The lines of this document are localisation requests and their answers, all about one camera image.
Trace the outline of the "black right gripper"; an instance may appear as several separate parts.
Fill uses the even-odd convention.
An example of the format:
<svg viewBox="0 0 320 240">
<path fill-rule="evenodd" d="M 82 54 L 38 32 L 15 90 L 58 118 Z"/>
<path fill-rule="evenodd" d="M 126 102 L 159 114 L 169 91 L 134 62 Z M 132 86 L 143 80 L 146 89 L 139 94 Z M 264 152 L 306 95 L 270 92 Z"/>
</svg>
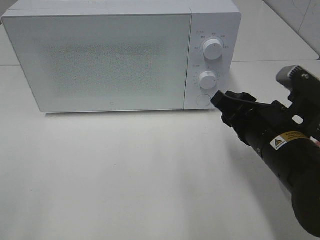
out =
<svg viewBox="0 0 320 240">
<path fill-rule="evenodd" d="M 293 141 L 310 142 L 316 137 L 314 113 L 292 113 L 278 101 L 258 103 L 252 95 L 218 91 L 211 103 L 222 113 L 221 120 L 261 158 L 270 158 Z"/>
</svg>

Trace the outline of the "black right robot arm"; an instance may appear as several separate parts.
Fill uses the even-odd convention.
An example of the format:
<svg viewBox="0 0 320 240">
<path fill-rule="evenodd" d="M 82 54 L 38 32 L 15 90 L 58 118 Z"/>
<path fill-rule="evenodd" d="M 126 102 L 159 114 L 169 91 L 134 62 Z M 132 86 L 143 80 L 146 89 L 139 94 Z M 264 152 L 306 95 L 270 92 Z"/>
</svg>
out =
<svg viewBox="0 0 320 240">
<path fill-rule="evenodd" d="M 319 119 L 320 106 L 301 96 L 290 107 L 259 103 L 248 93 L 232 91 L 218 91 L 211 103 L 288 189 L 299 224 L 319 237 L 320 147 L 311 140 L 308 124 Z"/>
</svg>

